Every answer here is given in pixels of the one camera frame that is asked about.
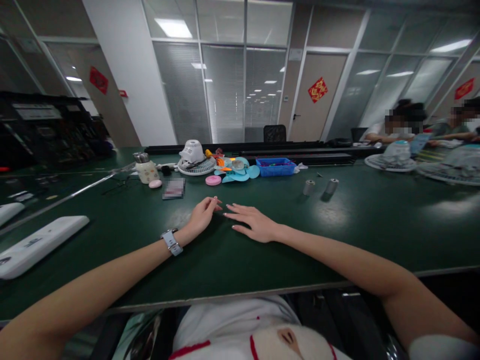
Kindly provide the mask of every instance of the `hand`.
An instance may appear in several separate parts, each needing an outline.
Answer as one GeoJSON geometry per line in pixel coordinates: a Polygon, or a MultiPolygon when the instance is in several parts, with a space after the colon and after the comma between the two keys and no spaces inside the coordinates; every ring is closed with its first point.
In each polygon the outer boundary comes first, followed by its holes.
{"type": "Polygon", "coordinates": [[[237,204],[227,205],[226,207],[234,213],[224,213],[225,217],[246,223],[251,227],[249,229],[245,226],[233,225],[231,227],[233,230],[245,234],[250,239],[260,243],[268,243],[279,238],[281,225],[263,215],[255,207],[237,204]]]}
{"type": "Polygon", "coordinates": [[[217,197],[206,197],[193,208],[190,220],[185,228],[188,228],[195,237],[207,228],[212,220],[214,211],[220,211],[222,208],[218,205],[222,202],[217,197]]]}
{"type": "Polygon", "coordinates": [[[436,148],[440,146],[441,142],[438,140],[430,140],[427,142],[428,145],[430,145],[432,148],[436,148]]]}

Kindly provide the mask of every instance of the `white watch strap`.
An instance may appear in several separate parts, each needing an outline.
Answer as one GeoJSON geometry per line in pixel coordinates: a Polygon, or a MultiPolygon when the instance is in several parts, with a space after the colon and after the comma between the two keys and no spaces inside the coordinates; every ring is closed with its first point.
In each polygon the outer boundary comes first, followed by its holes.
{"type": "Polygon", "coordinates": [[[172,230],[167,231],[166,233],[163,234],[163,240],[165,240],[166,246],[168,247],[168,250],[173,254],[173,256],[179,255],[183,249],[175,240],[174,233],[172,230]]]}

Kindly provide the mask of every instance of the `red stripe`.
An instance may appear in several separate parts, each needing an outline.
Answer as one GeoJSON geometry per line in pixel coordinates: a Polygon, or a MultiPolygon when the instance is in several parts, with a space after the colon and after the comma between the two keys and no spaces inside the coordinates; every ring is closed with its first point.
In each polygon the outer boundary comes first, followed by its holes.
{"type": "Polygon", "coordinates": [[[175,351],[172,355],[170,355],[168,360],[173,360],[173,359],[176,359],[176,358],[180,358],[184,355],[193,353],[195,350],[199,350],[199,349],[207,347],[209,345],[210,345],[210,340],[207,340],[207,341],[202,342],[200,344],[195,344],[195,345],[192,345],[192,346],[182,347],[181,349],[175,351]]]}
{"type": "Polygon", "coordinates": [[[250,335],[250,350],[253,356],[253,360],[259,360],[259,356],[257,355],[257,350],[255,349],[255,342],[254,342],[253,335],[250,335]]]}
{"type": "Polygon", "coordinates": [[[328,342],[328,346],[330,347],[331,354],[333,355],[333,360],[337,360],[337,354],[335,354],[335,349],[334,349],[334,347],[333,347],[332,344],[329,343],[329,342],[328,342]]]}

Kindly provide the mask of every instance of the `pink object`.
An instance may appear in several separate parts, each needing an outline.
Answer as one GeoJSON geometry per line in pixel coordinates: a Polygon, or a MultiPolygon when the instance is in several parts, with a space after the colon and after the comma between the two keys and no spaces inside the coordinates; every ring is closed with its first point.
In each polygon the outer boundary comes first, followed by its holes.
{"type": "Polygon", "coordinates": [[[209,186],[215,186],[222,182],[222,178],[218,175],[212,175],[205,179],[205,183],[209,186]]]}
{"type": "Polygon", "coordinates": [[[161,180],[153,180],[148,183],[148,187],[150,189],[156,189],[162,186],[162,181],[161,180]]]}

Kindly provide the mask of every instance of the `small fan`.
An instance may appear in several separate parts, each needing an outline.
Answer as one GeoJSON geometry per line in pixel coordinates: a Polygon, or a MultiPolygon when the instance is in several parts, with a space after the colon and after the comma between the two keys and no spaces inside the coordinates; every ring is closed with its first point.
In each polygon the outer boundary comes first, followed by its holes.
{"type": "Polygon", "coordinates": [[[407,141],[392,142],[383,154],[370,155],[365,158],[368,166],[394,173],[408,173],[417,167],[410,158],[410,144],[407,141]]]}
{"type": "Polygon", "coordinates": [[[211,173],[217,161],[207,158],[198,140],[188,140],[185,147],[179,152],[181,159],[178,162],[178,171],[185,175],[199,176],[211,173]]]}
{"type": "Polygon", "coordinates": [[[416,171],[451,184],[480,186],[480,145],[457,147],[442,162],[421,163],[416,171]]]}

